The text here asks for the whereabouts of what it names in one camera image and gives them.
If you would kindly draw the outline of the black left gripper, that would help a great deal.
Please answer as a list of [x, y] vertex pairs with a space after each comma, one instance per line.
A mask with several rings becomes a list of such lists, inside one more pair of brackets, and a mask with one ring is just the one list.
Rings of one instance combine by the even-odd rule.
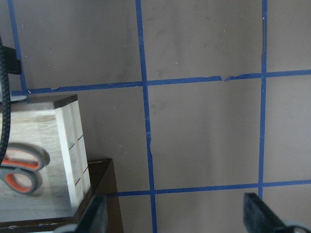
[[21, 61], [17, 58], [15, 49], [3, 46], [4, 64], [8, 74], [20, 75], [22, 73]]

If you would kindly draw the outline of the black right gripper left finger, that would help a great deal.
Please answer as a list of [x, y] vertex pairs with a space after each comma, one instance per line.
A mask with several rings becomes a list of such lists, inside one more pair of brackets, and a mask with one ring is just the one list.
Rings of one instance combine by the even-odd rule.
[[108, 230], [107, 199], [104, 195], [92, 198], [80, 221], [55, 229], [56, 233], [106, 233]]

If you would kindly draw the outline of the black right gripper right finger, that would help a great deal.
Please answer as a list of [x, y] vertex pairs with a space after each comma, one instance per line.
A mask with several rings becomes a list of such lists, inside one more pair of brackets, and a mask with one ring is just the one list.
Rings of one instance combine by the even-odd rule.
[[282, 221], [256, 193], [243, 197], [243, 223], [249, 233], [309, 233], [301, 224]]

